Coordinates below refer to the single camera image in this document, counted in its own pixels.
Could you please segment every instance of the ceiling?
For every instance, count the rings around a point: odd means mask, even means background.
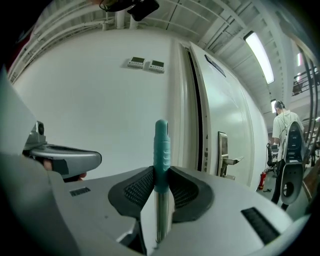
[[[291,101],[294,80],[292,42],[279,27],[271,5],[260,0],[158,0],[160,7],[139,22],[139,28],[158,27],[198,44],[237,75],[264,114],[268,129],[274,114],[270,101]],[[126,13],[125,27],[130,25]],[[78,34],[115,29],[115,13],[104,12],[86,0],[54,0],[42,13],[30,41],[9,70],[11,82],[43,53]],[[259,36],[274,73],[267,84],[256,57],[243,37]]]

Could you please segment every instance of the fire extinguisher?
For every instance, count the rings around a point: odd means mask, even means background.
[[[266,176],[267,176],[266,171],[263,171],[263,172],[261,173],[260,182],[259,182],[259,186],[258,186],[258,188],[259,188],[260,190],[263,190],[263,189],[264,189]]]

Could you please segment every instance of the door handle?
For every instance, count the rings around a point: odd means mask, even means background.
[[[228,155],[228,136],[226,133],[218,132],[218,170],[217,175],[230,180],[235,180],[235,176],[227,174],[227,166],[233,166],[239,163],[244,156],[238,157],[236,159],[229,159]]]

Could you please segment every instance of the white door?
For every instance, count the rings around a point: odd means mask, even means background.
[[[193,61],[197,65],[197,79],[201,98],[203,124],[203,150],[205,153],[202,171],[217,175],[218,132],[227,135],[228,157],[243,159],[227,166],[227,174],[235,181],[250,186],[253,173],[253,137],[248,106],[239,81],[215,58],[203,49],[191,44]],[[225,76],[205,55],[224,71]]]

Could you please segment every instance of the man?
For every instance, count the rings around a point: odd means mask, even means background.
[[[279,145],[279,151],[276,163],[278,176],[276,178],[274,193],[271,201],[277,204],[280,197],[283,169],[286,164],[286,162],[284,161],[285,156],[283,155],[283,152],[287,146],[287,143],[285,142],[285,138],[288,131],[287,127],[293,121],[296,121],[299,124],[302,131],[304,131],[304,127],[298,115],[296,113],[291,112],[290,110],[286,110],[286,106],[283,104],[282,101],[277,101],[274,104],[274,108],[276,110],[277,116],[273,120],[272,137],[274,139],[274,142]],[[281,206],[281,208],[284,210],[286,210],[287,207],[287,204],[282,204]]]

